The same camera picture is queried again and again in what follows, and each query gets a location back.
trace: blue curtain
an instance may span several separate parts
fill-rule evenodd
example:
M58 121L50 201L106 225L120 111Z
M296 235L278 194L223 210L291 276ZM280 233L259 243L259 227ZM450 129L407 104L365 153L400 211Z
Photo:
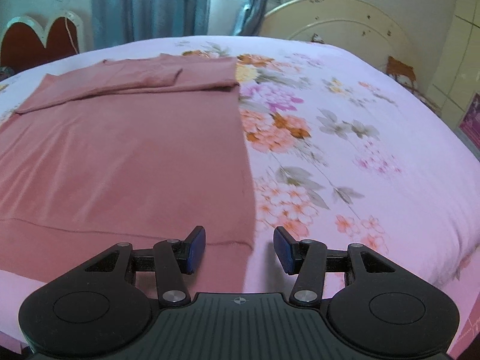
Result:
M233 34L239 36L258 35L267 9L267 1L248 0L238 15Z
M92 0L94 47L206 35L209 13L210 0Z

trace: brown patch on headboard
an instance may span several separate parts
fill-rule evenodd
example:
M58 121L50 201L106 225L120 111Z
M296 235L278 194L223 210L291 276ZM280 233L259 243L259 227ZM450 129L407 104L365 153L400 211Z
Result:
M73 44L78 50L77 28L68 19L67 25ZM21 22L8 28L0 47L0 64L11 67L15 73L76 54L63 16L57 18L51 26L46 48L35 31Z

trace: cream headboard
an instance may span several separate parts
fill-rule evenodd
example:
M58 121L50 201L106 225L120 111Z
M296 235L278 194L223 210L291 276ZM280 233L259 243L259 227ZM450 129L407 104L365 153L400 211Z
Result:
M260 36L310 41L318 34L384 71L388 56L419 67L404 31L387 14L361 0L294 0L267 13Z

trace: brown headboard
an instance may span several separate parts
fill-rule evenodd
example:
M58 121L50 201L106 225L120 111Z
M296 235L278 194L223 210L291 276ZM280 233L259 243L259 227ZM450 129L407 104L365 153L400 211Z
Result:
M79 20L72 12L65 12L52 18L44 30L31 17L12 19L0 38L0 66L20 73L83 51L79 42L79 32L83 30Z

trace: crosshair symbol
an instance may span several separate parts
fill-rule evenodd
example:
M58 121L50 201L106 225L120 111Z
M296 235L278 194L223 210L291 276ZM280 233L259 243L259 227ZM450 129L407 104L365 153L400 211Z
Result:
M238 298L235 298L233 301L239 306L247 302L247 300L245 298L242 298L241 296L239 296Z

